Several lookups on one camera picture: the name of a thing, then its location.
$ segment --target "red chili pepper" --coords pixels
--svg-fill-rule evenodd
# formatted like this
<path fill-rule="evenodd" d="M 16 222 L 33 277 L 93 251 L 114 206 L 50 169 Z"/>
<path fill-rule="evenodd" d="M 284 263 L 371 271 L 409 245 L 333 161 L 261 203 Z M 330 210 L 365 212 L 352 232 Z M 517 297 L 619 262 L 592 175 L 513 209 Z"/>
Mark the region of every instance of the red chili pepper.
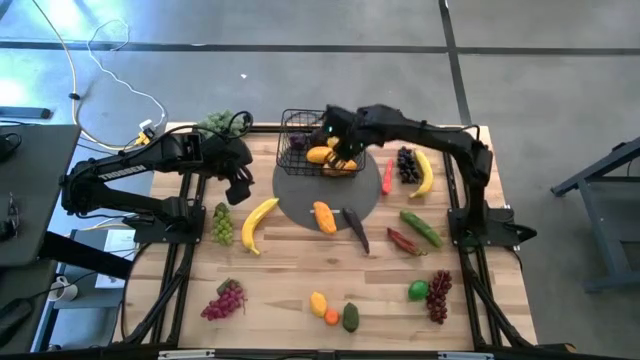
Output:
<path fill-rule="evenodd" d="M 393 240 L 393 242 L 396 243 L 396 245 L 398 245 L 399 248 L 408 252 L 409 254 L 416 255 L 416 256 L 427 255 L 426 251 L 423 251 L 422 249 L 420 249 L 414 242 L 405 238 L 399 232 L 391 228 L 387 228 L 387 235 L 389 235 L 389 238 Z"/>
<path fill-rule="evenodd" d="M 382 180 L 382 195 L 389 195 L 391 192 L 391 175 L 393 174 L 393 159 L 389 159 L 387 163 L 387 169 L 384 172 L 384 179 Z"/>

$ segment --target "green lime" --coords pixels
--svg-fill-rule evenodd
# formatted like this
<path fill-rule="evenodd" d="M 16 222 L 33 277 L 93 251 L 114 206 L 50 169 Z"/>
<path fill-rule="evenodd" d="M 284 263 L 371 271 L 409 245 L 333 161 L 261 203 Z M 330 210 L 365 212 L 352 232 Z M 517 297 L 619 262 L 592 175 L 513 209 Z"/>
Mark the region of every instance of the green lime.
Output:
<path fill-rule="evenodd" d="M 424 300 L 429 295 L 429 284 L 426 281 L 416 280 L 409 286 L 409 301 Z"/>

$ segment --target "purple eggplant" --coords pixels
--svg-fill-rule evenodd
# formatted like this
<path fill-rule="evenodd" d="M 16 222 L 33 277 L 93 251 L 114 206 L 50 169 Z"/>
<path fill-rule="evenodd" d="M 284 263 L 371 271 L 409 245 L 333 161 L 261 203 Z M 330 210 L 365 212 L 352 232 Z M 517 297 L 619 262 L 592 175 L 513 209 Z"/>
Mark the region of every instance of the purple eggplant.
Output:
<path fill-rule="evenodd" d="M 358 215 L 351 209 L 342 208 L 342 216 L 344 216 L 347 224 L 349 224 L 353 229 L 353 232 L 356 233 L 364 247 L 364 251 L 369 255 L 369 240 L 367 240 L 367 235 L 364 233 L 364 228 L 362 227 L 362 222 L 360 222 Z"/>

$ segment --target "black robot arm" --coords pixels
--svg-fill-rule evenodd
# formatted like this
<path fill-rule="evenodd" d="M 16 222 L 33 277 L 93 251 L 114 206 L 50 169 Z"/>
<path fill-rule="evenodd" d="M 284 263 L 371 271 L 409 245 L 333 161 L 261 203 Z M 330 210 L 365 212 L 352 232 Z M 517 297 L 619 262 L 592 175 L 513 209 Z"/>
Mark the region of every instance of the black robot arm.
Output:
<path fill-rule="evenodd" d="M 172 196 L 164 200 L 111 189 L 106 182 L 145 171 L 191 172 L 205 177 L 227 179 L 231 187 L 226 191 L 230 204 L 248 198 L 253 183 L 246 165 L 252 162 L 251 152 L 237 137 L 199 132 L 176 133 L 181 129 L 201 129 L 181 126 L 159 136 L 145 147 L 95 160 L 79 162 L 68 175 L 61 178 L 62 206 L 76 215 L 101 209 L 113 209 L 150 215 L 167 228 L 189 221 L 187 199 Z"/>
<path fill-rule="evenodd" d="M 440 128 L 405 118 L 399 110 L 385 105 L 359 108 L 356 113 L 328 106 L 324 130 L 340 138 L 334 147 L 337 158 L 348 160 L 375 144 L 403 140 L 451 154 L 467 188 L 464 227 L 486 233 L 487 211 L 484 189 L 489 183 L 493 153 L 478 138 L 460 128 Z"/>

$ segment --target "grape bunch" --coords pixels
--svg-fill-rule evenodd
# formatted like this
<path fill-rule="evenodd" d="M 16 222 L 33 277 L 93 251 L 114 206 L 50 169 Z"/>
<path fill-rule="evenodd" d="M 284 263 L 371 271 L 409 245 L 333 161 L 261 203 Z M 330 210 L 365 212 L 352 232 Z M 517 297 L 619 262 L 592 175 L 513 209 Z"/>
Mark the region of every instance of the grape bunch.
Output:
<path fill-rule="evenodd" d="M 219 112 L 207 115 L 207 119 L 198 123 L 198 125 L 221 134 L 226 133 L 228 130 L 229 135 L 238 136 L 244 128 L 244 120 L 242 116 L 238 116 L 233 120 L 233 123 L 229 125 L 232 117 L 233 113 L 229 110 L 225 110 L 221 113 Z M 205 138 L 212 135 L 209 131 L 201 131 L 201 133 Z"/>
<path fill-rule="evenodd" d="M 447 318 L 447 293 L 451 289 L 451 274 L 446 270 L 438 270 L 431 284 L 427 296 L 427 309 L 431 321 L 442 325 Z"/>
<path fill-rule="evenodd" d="M 223 203 L 216 206 L 213 215 L 213 230 L 211 233 L 220 245 L 230 246 L 233 243 L 231 211 Z"/>
<path fill-rule="evenodd" d="M 244 307 L 244 289 L 237 280 L 228 279 L 219 288 L 218 300 L 209 301 L 200 316 L 207 320 L 224 319 L 233 314 L 236 309 Z"/>
<path fill-rule="evenodd" d="M 416 166 L 416 160 L 411 154 L 411 150 L 403 146 L 398 150 L 398 170 L 403 184 L 417 184 L 420 182 L 420 173 Z"/>

